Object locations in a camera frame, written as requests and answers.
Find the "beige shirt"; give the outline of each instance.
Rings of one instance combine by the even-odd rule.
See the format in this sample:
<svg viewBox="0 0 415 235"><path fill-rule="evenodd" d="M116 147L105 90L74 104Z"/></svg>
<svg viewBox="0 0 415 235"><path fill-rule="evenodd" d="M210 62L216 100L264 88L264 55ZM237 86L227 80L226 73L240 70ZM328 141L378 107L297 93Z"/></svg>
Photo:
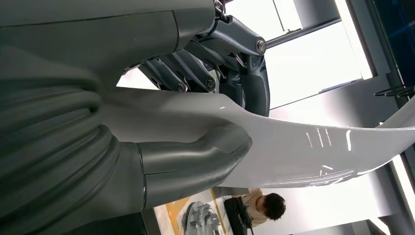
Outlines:
<svg viewBox="0 0 415 235"><path fill-rule="evenodd" d="M256 210L256 200L262 195L262 190L260 188L250 188L249 194L239 195L242 196L242 201L245 206L248 207L247 210L251 216L252 227L262 224L268 220L268 217Z"/></svg>

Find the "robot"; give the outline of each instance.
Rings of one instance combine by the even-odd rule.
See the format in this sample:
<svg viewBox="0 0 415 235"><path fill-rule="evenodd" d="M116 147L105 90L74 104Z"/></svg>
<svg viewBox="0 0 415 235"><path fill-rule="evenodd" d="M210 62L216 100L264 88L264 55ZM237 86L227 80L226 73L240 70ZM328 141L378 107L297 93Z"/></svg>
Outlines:
<svg viewBox="0 0 415 235"><path fill-rule="evenodd" d="M413 102L383 131L266 118L265 51L222 1L2 2L0 233L62 234L220 184L337 183L414 142ZM137 67L167 91L117 88ZM395 139L354 161L367 153L359 141ZM319 175L322 162L334 171Z"/></svg>

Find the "bolt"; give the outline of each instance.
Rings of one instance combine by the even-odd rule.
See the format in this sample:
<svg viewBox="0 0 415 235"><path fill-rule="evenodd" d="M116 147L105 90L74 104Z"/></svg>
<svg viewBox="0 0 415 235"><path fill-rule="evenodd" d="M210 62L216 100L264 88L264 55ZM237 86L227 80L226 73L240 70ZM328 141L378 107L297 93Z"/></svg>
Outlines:
<svg viewBox="0 0 415 235"><path fill-rule="evenodd" d="M258 39L258 41L256 41L256 51L258 51L258 53L260 54L263 54L265 53L266 49L267 49L266 42L262 38Z"/></svg>
<svg viewBox="0 0 415 235"><path fill-rule="evenodd" d="M176 85L176 90L180 91L180 92L186 92L187 87L183 82L178 82L177 85Z"/></svg>
<svg viewBox="0 0 415 235"><path fill-rule="evenodd" d="M213 78L208 78L206 79L206 87L209 91L212 91L213 89L215 89L216 83L215 80L213 80Z"/></svg>

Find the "person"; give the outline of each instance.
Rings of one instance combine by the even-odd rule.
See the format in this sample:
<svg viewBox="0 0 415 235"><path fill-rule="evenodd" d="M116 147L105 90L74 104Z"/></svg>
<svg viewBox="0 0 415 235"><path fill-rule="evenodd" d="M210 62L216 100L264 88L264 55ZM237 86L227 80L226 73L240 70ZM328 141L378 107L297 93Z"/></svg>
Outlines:
<svg viewBox="0 0 415 235"><path fill-rule="evenodd" d="M260 188L250 188L249 194L238 195L247 206L252 220L252 227L266 222L268 219L278 220L285 213L285 200L276 193L264 195Z"/></svg>

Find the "glossy white surface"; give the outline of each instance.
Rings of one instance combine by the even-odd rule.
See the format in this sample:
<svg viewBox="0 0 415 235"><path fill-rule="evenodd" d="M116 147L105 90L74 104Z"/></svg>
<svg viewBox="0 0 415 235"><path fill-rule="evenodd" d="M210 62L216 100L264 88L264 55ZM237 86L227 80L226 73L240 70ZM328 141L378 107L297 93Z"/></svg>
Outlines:
<svg viewBox="0 0 415 235"><path fill-rule="evenodd" d="M412 126L368 129L292 123L251 114L218 94L119 88L103 111L104 123L121 141L194 141L225 123L242 126L254 143L222 184L229 187L335 184L370 172L415 142ZM400 115L412 113L404 109ZM390 127L404 126L395 120Z"/></svg>

